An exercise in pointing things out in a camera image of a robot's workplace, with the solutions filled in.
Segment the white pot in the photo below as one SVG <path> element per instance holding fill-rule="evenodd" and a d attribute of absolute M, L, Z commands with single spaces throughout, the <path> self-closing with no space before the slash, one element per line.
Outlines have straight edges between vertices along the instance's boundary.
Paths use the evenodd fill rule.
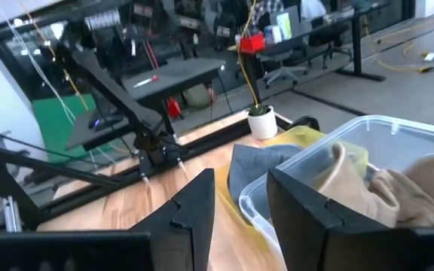
<path fill-rule="evenodd" d="M 270 139 L 277 134 L 277 122 L 274 108 L 269 106 L 270 110 L 262 116 L 247 116 L 252 137 L 255 139 Z"/>

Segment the wooden table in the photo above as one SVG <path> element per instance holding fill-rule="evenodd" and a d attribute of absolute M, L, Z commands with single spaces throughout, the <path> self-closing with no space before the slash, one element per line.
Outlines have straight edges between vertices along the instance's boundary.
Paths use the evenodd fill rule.
<path fill-rule="evenodd" d="M 240 112 L 211 123 L 184 135 L 179 139 L 179 143 L 191 142 L 244 118 L 246 113 Z M 229 164 L 234 144 L 262 146 L 263 142 L 253 139 L 250 135 L 245 136 L 185 162 L 186 174 L 179 168 L 169 170 L 150 179 L 150 190 L 146 189 L 145 183 L 141 181 L 48 221 L 40 225 L 38 230 L 128 229 L 158 209 L 202 170 L 217 169 Z M 138 161 L 128 159 L 102 170 L 101 173 L 114 174 L 136 163 Z M 73 181 L 61 187 L 55 197 L 71 193 L 86 185 L 88 183 L 83 181 Z M 215 220 L 209 270 L 281 270 L 280 262 L 267 249 L 259 248 L 255 242 L 255 238 L 242 227 L 242 222 L 236 221 L 235 216 L 224 206 L 222 199 L 215 195 Z"/>

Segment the black desk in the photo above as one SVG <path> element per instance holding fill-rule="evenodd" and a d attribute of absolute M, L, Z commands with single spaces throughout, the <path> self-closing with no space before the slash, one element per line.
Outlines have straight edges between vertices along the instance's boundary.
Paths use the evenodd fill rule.
<path fill-rule="evenodd" d="M 225 65 L 225 61 L 221 59 L 193 58 L 181 60 L 172 62 L 156 70 L 122 78 L 122 84 L 125 90 L 136 101 L 162 102 L 166 98 L 181 93 L 195 85 L 211 81 L 219 75 L 219 69 L 223 65 Z M 156 81 L 147 83 L 141 87 L 135 87 L 137 83 L 152 78 L 155 75 L 158 78 Z M 66 141 L 67 150 L 82 145 L 85 150 L 89 151 L 132 132 L 126 118 L 120 123 L 115 124 L 113 129 L 108 127 L 98 132 L 88 129 L 92 113 L 93 110 L 76 117 L 72 133 Z M 167 119 L 164 118 L 164 121 L 170 122 L 170 119 L 167 117 Z"/>
<path fill-rule="evenodd" d="M 387 3 L 376 3 L 371 8 L 368 8 L 366 10 L 360 10 L 355 11 L 353 15 L 350 15 L 348 17 L 340 17 L 336 20 L 334 20 L 330 24 L 326 24 L 317 28 L 314 28 L 310 30 L 309 32 L 303 32 L 298 36 L 292 37 L 289 40 L 282 41 L 278 44 L 267 46 L 266 48 L 249 53 L 245 51 L 241 51 L 241 59 L 242 64 L 244 66 L 244 69 L 246 70 L 247 76 L 249 78 L 249 81 L 252 85 L 252 88 L 255 90 L 255 94 L 257 96 L 258 101 L 261 101 L 261 97 L 258 92 L 257 88 L 257 80 L 255 76 L 255 69 L 253 67 L 253 59 L 255 58 L 255 55 L 261 54 L 261 55 L 274 55 L 274 52 L 282 52 L 285 50 L 293 50 L 298 45 L 302 45 L 302 38 L 305 36 L 308 36 L 314 32 L 318 32 L 319 30 L 323 30 L 326 27 L 330 27 L 336 23 L 344 23 L 347 21 L 351 21 L 351 31 L 353 36 L 353 64 L 354 68 L 352 71 L 347 71 L 344 69 L 339 69 L 336 72 L 340 75 L 348 75 L 348 76 L 355 76 L 358 78 L 364 78 L 369 79 L 373 81 L 384 81 L 386 77 L 381 75 L 370 75 L 362 72 L 362 65 L 361 65 L 361 26 L 359 23 L 359 18 L 363 15 L 369 14 L 373 11 L 380 10 L 381 8 L 385 8 L 386 6 L 390 5 L 389 2 Z"/>

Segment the potted plant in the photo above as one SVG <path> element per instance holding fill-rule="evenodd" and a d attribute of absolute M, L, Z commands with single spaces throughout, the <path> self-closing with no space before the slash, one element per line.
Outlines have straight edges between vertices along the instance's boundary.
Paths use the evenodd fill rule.
<path fill-rule="evenodd" d="M 272 106 L 253 105 L 249 109 L 247 121 L 255 139 L 270 139 L 277 134 L 276 115 Z"/>

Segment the gray floor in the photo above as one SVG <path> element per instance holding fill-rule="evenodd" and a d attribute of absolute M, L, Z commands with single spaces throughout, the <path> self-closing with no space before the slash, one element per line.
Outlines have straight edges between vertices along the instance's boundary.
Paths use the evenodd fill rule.
<path fill-rule="evenodd" d="M 373 35 L 371 40 L 375 41 L 376 38 L 408 27 L 414 28 L 400 35 L 394 35 L 381 44 L 374 45 L 375 51 L 382 52 L 378 55 L 382 62 L 390 65 L 413 64 L 419 66 L 423 65 L 419 55 L 425 50 L 434 51 L 434 17 L 401 23 Z M 396 45 L 407 40 L 412 40 L 414 47 L 407 51 L 407 58 L 404 58 L 402 52 L 410 43 Z M 362 56 L 365 58 L 363 60 L 365 72 L 385 75 L 387 76 L 386 81 L 377 83 L 337 75 L 333 71 L 349 65 L 349 59 L 344 56 L 336 56 L 328 63 L 329 68 L 327 70 L 321 69 L 321 59 L 315 59 L 313 68 L 310 69 L 308 75 L 299 76 L 299 85 L 296 89 L 309 95 L 364 111 L 367 114 L 384 114 L 434 124 L 434 73 L 390 71 L 378 64 L 368 38 L 363 38 L 361 43 Z M 264 102 L 274 106 L 277 112 L 291 120 L 304 115 L 316 117 L 323 132 L 331 132 L 355 117 L 347 112 L 296 95 L 290 91 L 291 89 L 290 81 L 278 81 L 269 90 L 266 90 L 262 82 L 259 82 L 259 93 Z M 251 104 L 252 97 L 249 90 L 245 86 L 240 87 L 228 92 L 228 100 L 225 96 L 220 96 L 211 108 L 187 112 L 185 119 L 175 122 L 174 127 L 178 134 L 182 134 L 209 123 L 211 119 L 217 120 L 232 112 L 244 110 Z M 131 144 L 131 136 L 125 139 Z M 115 159 L 122 157 L 121 154 L 117 153 L 108 153 L 108 155 Z M 98 162 L 108 162 L 100 155 L 95 155 L 95 159 Z M 81 163 L 75 163 L 72 167 L 89 171 L 92 169 L 92 166 Z M 64 181 L 68 180 L 60 179 L 55 182 Z M 52 184 L 47 185 L 47 187 L 27 186 L 25 190 L 32 191 L 32 198 L 38 204 L 42 204 L 52 198 L 53 191 L 49 189 L 51 186 Z"/>

